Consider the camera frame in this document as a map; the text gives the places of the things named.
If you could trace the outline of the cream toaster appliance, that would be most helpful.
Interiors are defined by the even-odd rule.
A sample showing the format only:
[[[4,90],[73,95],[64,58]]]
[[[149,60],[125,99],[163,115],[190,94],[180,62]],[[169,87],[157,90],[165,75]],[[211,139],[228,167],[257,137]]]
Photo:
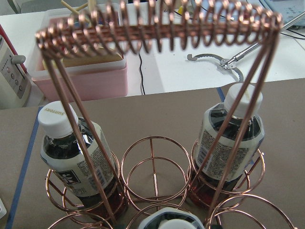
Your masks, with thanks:
[[[21,64],[23,55],[13,54],[4,37],[0,37],[0,108],[24,107],[31,92],[31,83]]]

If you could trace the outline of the tea bottle white cap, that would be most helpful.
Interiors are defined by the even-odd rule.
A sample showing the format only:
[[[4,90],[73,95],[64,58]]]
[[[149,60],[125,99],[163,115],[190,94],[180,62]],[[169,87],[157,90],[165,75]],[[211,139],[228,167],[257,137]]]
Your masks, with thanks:
[[[204,229],[197,216],[187,211],[165,207],[146,217],[139,229]]]

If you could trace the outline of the long metal reacher tool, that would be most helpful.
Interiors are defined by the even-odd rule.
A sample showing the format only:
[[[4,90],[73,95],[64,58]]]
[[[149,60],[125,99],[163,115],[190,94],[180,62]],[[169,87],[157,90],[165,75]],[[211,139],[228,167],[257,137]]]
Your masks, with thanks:
[[[192,54],[188,54],[187,55],[187,60],[195,62],[199,58],[203,58],[203,57],[215,58],[219,61],[219,66],[220,67],[222,67],[225,70],[233,70],[238,74],[238,78],[236,78],[237,82],[243,82],[244,81],[244,76],[243,76],[242,72],[236,67],[236,63],[239,60],[241,60],[242,58],[244,58],[245,56],[247,56],[248,54],[250,54],[251,52],[253,52],[254,50],[256,50],[259,46],[260,46],[260,44],[256,42],[256,43],[248,46],[247,48],[245,48],[241,52],[237,53],[236,55],[234,55],[230,59],[226,59],[226,58],[223,58],[219,55],[212,54],[212,53],[203,53],[203,54],[199,54],[199,55],[195,55],[195,56],[193,56]]]

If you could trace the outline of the pink storage box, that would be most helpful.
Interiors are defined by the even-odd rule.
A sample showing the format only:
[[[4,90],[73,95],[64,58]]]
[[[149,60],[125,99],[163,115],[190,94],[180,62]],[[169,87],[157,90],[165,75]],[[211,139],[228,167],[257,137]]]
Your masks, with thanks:
[[[83,101],[126,96],[127,63],[124,45],[112,38],[122,25],[117,7],[99,5],[94,11],[72,15],[50,10],[36,32],[36,47],[28,71],[32,81],[50,102],[58,101],[51,73],[64,83],[67,74]]]

